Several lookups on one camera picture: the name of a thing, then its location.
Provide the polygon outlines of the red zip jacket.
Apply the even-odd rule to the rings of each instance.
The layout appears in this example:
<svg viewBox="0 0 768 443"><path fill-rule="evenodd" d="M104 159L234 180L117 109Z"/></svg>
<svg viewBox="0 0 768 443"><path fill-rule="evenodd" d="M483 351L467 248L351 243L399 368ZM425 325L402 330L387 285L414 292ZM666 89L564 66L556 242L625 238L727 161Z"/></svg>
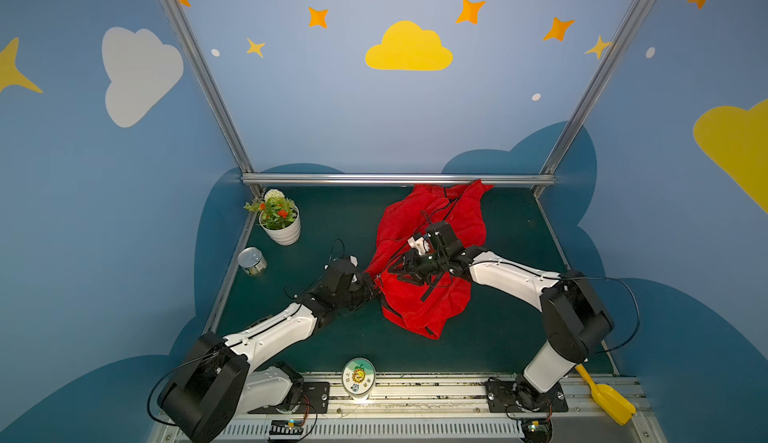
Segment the red zip jacket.
<svg viewBox="0 0 768 443"><path fill-rule="evenodd" d="M464 247L482 246L487 230L481 200L492 187L476 180L466 185L417 185L404 199L389 205L376 235L376 250L366 272L381 292L382 314L392 323L437 340L448 319L459 315L471 297L471 282L449 273L420 282L394 275L387 268L410 249L407 240L445 221Z"/></svg>

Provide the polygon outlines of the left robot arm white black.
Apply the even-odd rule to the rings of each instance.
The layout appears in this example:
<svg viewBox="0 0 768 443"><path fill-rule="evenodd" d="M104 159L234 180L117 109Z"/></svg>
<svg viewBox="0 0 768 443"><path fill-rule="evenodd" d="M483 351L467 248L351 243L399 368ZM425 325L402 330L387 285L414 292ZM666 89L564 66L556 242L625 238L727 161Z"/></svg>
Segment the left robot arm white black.
<svg viewBox="0 0 768 443"><path fill-rule="evenodd" d="M373 278L354 258L334 259L282 312L240 332L200 336L185 361L155 384L147 404L191 441L210 442L234 417L296 396L301 375L285 364L262 370L263 363L376 295Z"/></svg>

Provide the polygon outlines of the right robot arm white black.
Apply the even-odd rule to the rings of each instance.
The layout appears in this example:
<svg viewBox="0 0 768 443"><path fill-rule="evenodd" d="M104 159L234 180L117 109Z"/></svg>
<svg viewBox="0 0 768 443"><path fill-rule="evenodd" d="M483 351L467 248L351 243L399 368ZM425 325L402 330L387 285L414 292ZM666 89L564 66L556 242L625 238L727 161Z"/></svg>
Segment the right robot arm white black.
<svg viewBox="0 0 768 443"><path fill-rule="evenodd" d="M449 223L427 227L390 269L408 283L431 289L444 276L485 285L541 313L546 342L517 377L516 392L534 399L597 351L614 321L589 278L569 270L548 272L513 262L482 246L465 247Z"/></svg>

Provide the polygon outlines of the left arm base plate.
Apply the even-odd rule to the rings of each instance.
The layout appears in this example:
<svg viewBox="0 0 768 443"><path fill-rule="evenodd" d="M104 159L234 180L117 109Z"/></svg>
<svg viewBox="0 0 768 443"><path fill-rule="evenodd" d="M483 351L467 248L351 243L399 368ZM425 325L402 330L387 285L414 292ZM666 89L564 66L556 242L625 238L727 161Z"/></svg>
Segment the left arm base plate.
<svg viewBox="0 0 768 443"><path fill-rule="evenodd" d="M278 406L264 406L249 410L248 414L303 414L309 409L311 414L326 414L330 403L328 382L304 382L301 395L295 389L289 391L286 400Z"/></svg>

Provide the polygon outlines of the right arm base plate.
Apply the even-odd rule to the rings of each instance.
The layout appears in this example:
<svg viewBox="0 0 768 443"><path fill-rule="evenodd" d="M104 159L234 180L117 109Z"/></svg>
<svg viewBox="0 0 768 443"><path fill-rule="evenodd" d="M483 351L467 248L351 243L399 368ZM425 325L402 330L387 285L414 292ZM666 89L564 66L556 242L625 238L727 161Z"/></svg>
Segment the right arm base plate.
<svg viewBox="0 0 768 443"><path fill-rule="evenodd" d="M484 383L486 401L491 413L565 413L568 404L562 386L556 383L542 393L520 376L515 380L490 377Z"/></svg>

